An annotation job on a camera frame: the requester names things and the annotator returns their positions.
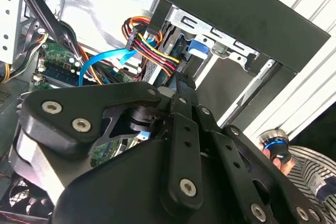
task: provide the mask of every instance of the black frame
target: black frame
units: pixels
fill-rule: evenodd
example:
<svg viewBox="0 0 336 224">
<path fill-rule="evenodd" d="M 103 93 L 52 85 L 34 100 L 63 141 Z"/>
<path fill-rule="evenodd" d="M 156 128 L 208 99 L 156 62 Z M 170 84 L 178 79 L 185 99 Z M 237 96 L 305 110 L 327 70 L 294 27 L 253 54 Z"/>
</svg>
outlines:
<svg viewBox="0 0 336 224">
<path fill-rule="evenodd" d="M 167 0 L 300 72 L 330 35 L 278 0 Z"/>
</svg>

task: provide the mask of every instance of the striped fabric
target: striped fabric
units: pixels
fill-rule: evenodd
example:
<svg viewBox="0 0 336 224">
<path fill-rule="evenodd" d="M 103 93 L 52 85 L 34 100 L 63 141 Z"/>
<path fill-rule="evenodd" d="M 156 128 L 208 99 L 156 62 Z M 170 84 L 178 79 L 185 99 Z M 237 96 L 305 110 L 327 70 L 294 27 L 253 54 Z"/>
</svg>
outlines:
<svg viewBox="0 0 336 224">
<path fill-rule="evenodd" d="M 287 177 L 323 212 L 327 223 L 336 223 L 336 163 L 301 146 L 290 146 L 296 165 Z"/>
</svg>

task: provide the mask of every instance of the wire bundle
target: wire bundle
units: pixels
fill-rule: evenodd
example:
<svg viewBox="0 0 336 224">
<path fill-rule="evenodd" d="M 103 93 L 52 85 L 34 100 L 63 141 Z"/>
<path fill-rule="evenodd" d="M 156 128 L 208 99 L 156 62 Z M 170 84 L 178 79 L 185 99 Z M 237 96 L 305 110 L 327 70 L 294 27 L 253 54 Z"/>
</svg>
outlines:
<svg viewBox="0 0 336 224">
<path fill-rule="evenodd" d="M 149 23 L 150 19 L 143 16 L 128 18 L 121 27 L 122 34 L 128 41 L 130 39 L 132 29 L 135 27 L 135 25 L 147 26 Z M 156 40 L 156 48 L 152 47 L 146 41 L 143 34 L 138 32 L 134 40 L 133 49 L 140 53 L 146 60 L 149 60 L 160 66 L 168 76 L 171 76 L 172 73 L 176 70 L 176 64 L 180 61 L 157 50 L 157 47 L 160 45 L 163 39 L 161 31 L 157 36 L 154 36 L 154 39 Z"/>
<path fill-rule="evenodd" d="M 65 22 L 59 22 L 43 0 L 25 0 L 25 2 L 34 13 L 40 25 L 55 42 L 73 53 L 80 65 L 83 66 L 89 57 L 78 45 L 76 34 L 71 26 Z M 96 80 L 97 83 L 103 84 L 101 77 L 97 74 L 94 67 L 90 67 L 86 75 Z"/>
<path fill-rule="evenodd" d="M 6 83 L 7 81 L 12 80 L 13 78 L 19 76 L 24 71 L 26 71 L 26 69 L 29 67 L 29 65 L 33 61 L 34 54 L 42 46 L 42 44 L 44 44 L 46 42 L 47 38 L 48 38 L 48 35 L 44 34 L 41 39 L 38 39 L 38 41 L 36 43 L 32 44 L 28 48 L 27 53 L 26 53 L 26 57 L 25 57 L 24 61 L 22 62 L 22 64 L 11 73 L 9 73 L 9 68 L 8 68 L 7 78 L 4 79 L 2 83 Z"/>
</svg>

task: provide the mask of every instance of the silver screw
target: silver screw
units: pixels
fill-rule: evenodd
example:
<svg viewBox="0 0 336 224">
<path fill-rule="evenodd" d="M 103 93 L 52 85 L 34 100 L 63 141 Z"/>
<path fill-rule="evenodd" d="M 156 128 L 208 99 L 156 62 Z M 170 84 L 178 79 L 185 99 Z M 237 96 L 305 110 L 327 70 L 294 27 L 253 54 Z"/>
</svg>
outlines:
<svg viewBox="0 0 336 224">
<path fill-rule="evenodd" d="M 179 100 L 180 100 L 181 102 L 183 102 L 183 103 L 187 103 L 187 101 L 184 100 L 182 97 L 180 97 Z"/>
<path fill-rule="evenodd" d="M 252 214 L 261 222 L 266 221 L 266 214 L 261 207 L 257 204 L 251 205 Z"/>
<path fill-rule="evenodd" d="M 231 128 L 231 132 L 235 134 L 236 136 L 239 135 L 239 132 L 235 128 Z"/>
<path fill-rule="evenodd" d="M 202 108 L 202 111 L 207 114 L 207 115 L 210 115 L 210 111 L 207 109 L 207 108 Z"/>
<path fill-rule="evenodd" d="M 194 197 L 196 195 L 196 186 L 194 185 L 194 183 L 191 182 L 191 180 L 187 179 L 187 178 L 182 178 L 180 181 L 180 189 L 181 191 L 189 196 L 189 197 Z"/>
<path fill-rule="evenodd" d="M 317 220 L 317 221 L 321 221 L 320 216 L 318 216 L 318 214 L 311 208 L 308 209 L 309 212 L 311 213 L 311 215 L 313 215 L 313 217 Z"/>
<path fill-rule="evenodd" d="M 47 101 L 42 103 L 42 109 L 49 114 L 58 114 L 62 111 L 62 106 L 58 102 Z"/>
<path fill-rule="evenodd" d="M 78 132 L 88 132 L 91 129 L 91 123 L 84 118 L 73 120 L 72 127 Z"/>
<path fill-rule="evenodd" d="M 301 207 L 296 207 L 296 211 L 303 220 L 305 221 L 309 220 L 307 213 Z"/>
<path fill-rule="evenodd" d="M 156 92 L 152 89 L 147 89 L 147 91 L 149 94 L 156 95 Z"/>
</svg>

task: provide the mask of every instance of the fan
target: fan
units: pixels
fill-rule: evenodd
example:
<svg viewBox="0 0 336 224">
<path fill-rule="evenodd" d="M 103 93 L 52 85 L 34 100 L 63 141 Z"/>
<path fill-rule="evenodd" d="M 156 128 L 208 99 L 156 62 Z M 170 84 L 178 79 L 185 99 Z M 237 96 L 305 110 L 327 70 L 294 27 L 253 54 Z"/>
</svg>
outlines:
<svg viewBox="0 0 336 224">
<path fill-rule="evenodd" d="M 54 206 L 47 193 L 20 178 L 9 192 L 9 203 L 17 214 L 48 218 Z"/>
</svg>

